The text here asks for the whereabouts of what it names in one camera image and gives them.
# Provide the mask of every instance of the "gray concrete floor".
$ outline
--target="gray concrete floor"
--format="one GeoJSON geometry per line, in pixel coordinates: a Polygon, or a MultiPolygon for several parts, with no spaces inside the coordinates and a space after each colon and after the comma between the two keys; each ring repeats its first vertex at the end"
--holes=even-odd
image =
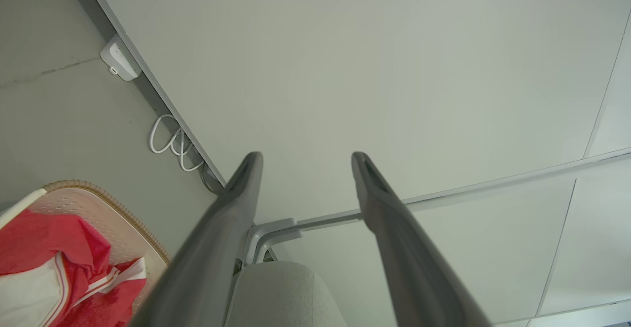
{"type": "MultiPolygon", "coordinates": [[[[115,30],[97,2],[0,5],[0,206],[46,183],[89,181],[175,253],[215,196],[173,154],[149,151],[151,125],[168,111],[144,75],[108,73],[99,51],[115,30]]],[[[162,125],[156,145],[175,127],[162,125]]]]}

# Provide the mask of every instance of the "white cable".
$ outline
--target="white cable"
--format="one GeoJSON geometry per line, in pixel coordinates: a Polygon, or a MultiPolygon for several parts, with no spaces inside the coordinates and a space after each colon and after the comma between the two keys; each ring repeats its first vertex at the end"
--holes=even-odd
{"type": "Polygon", "coordinates": [[[189,149],[191,149],[193,143],[190,143],[186,147],[186,150],[184,150],[184,130],[182,130],[182,127],[179,127],[177,129],[175,134],[173,134],[173,136],[171,136],[171,140],[169,140],[169,143],[167,143],[167,145],[162,147],[162,149],[155,149],[155,147],[153,147],[153,136],[155,136],[155,134],[156,134],[156,129],[158,128],[158,123],[160,123],[160,121],[162,121],[162,119],[165,118],[165,117],[170,117],[173,120],[175,120],[175,117],[173,115],[171,115],[171,114],[164,114],[164,115],[160,116],[158,118],[158,120],[156,120],[156,122],[153,124],[153,127],[151,128],[151,134],[149,134],[149,149],[151,149],[151,152],[154,152],[156,154],[160,154],[160,153],[166,151],[167,148],[171,148],[171,152],[173,152],[173,154],[175,154],[176,156],[179,157],[180,168],[182,168],[183,171],[185,171],[185,172],[192,172],[193,170],[196,170],[197,168],[201,167],[203,165],[203,163],[204,163],[203,160],[201,162],[199,162],[198,165],[196,165],[195,167],[192,167],[192,168],[186,168],[184,166],[184,156],[186,156],[186,154],[189,152],[189,149]],[[175,149],[175,146],[173,145],[173,143],[175,143],[175,139],[177,138],[178,135],[180,135],[180,152],[178,152],[175,149]]]}

